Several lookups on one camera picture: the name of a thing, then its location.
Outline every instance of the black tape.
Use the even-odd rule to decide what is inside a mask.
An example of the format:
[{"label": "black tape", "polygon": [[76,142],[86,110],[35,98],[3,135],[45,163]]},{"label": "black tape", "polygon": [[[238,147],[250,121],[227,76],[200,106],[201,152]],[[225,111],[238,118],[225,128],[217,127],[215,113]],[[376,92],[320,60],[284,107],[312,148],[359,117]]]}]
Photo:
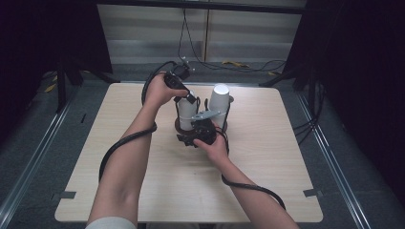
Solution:
[{"label": "black tape", "polygon": [[62,198],[75,198],[76,192],[61,192],[60,194],[53,194],[51,200],[61,200]]},{"label": "black tape", "polygon": [[315,190],[315,189],[308,189],[308,190],[304,190],[303,192],[304,192],[304,195],[305,195],[306,198],[314,197],[314,196],[317,196],[318,198],[321,198],[321,197],[324,196],[322,191]]}]

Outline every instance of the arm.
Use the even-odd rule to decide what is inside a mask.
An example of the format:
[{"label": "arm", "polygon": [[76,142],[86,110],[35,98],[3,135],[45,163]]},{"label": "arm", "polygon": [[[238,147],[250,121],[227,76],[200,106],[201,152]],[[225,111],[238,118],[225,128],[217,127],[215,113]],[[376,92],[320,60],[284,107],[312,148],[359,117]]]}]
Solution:
[{"label": "arm", "polygon": [[[161,105],[187,91],[166,87],[162,74],[149,85],[145,102],[122,137],[150,129]],[[138,224],[140,188],[145,177],[152,135],[119,147],[109,158],[96,192],[88,224],[104,217],[121,217]]]},{"label": "arm", "polygon": [[[207,152],[208,158],[227,180],[255,184],[230,161],[221,135],[217,135],[212,145],[198,139],[194,143]],[[231,190],[255,228],[298,228],[291,216],[268,194],[235,187]]]}]

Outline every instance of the wall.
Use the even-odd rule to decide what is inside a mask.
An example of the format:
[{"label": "wall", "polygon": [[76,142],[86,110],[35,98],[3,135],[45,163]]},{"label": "wall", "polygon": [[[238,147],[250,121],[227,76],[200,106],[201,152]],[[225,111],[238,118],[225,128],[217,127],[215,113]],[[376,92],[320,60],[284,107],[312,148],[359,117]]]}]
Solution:
[{"label": "wall", "polygon": [[[245,4],[245,1],[217,1]],[[305,0],[256,0],[248,4],[304,7]],[[98,5],[113,64],[162,62],[178,54],[181,9]],[[207,61],[287,59],[300,15],[186,10],[197,56]],[[181,56],[194,56],[184,31]]]}]

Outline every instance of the person's left hand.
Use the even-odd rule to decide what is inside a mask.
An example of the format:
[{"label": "person's left hand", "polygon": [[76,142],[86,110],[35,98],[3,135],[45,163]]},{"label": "person's left hand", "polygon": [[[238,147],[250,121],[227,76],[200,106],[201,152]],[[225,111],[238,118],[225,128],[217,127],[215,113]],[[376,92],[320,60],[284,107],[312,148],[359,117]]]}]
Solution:
[{"label": "person's left hand", "polygon": [[175,90],[167,87],[163,79],[164,73],[159,73],[154,77],[149,84],[148,90],[145,96],[145,104],[160,107],[167,103],[174,96],[186,96],[186,90]]}]

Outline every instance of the black curtain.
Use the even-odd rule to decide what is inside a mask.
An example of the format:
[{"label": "black curtain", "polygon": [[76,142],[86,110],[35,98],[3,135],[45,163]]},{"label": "black curtain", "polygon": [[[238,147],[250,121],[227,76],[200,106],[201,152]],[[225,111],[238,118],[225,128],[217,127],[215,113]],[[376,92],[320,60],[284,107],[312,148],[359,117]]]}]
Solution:
[{"label": "black curtain", "polygon": [[96,4],[0,1],[0,142],[64,56],[112,72]]},{"label": "black curtain", "polygon": [[320,65],[348,132],[405,206],[405,11],[395,0],[354,0]]}]

